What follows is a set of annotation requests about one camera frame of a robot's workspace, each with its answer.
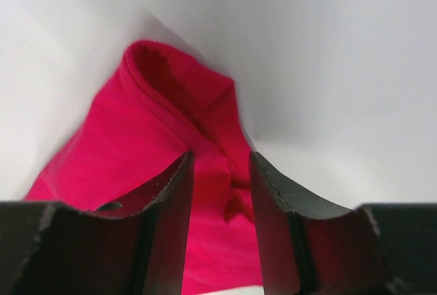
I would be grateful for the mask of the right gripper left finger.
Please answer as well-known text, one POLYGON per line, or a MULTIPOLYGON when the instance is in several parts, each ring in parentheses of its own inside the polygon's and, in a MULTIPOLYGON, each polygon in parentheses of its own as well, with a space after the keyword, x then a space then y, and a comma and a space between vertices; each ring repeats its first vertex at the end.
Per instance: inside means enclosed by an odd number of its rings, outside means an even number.
POLYGON ((2 294, 179 294, 194 157, 95 211, 1 203, 2 294))

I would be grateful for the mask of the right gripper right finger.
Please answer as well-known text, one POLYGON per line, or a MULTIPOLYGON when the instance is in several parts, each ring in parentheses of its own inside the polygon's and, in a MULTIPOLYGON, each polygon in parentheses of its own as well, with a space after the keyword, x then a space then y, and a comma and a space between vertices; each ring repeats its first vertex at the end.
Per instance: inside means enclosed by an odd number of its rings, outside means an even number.
POLYGON ((347 209, 250 156, 266 294, 435 294, 436 205, 347 209))

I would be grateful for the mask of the pink t shirt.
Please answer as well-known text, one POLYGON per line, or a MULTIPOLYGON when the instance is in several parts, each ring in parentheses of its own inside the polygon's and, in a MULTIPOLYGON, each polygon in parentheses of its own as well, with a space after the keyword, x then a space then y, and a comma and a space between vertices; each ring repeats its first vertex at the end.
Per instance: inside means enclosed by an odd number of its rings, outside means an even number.
POLYGON ((262 284, 249 154, 234 81, 172 46, 125 51, 70 140, 41 170, 29 201, 95 210, 195 155, 184 294, 262 284))

